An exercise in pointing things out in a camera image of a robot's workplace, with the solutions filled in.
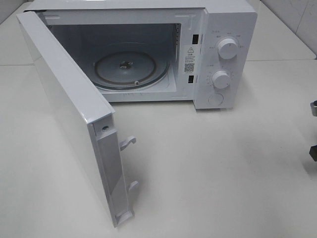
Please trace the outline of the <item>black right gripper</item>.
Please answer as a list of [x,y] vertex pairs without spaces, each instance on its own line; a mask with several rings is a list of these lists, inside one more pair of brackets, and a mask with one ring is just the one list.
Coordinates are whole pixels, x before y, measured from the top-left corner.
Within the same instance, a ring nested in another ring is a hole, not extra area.
[[312,159],[317,162],[317,145],[311,146],[309,151],[310,156]]

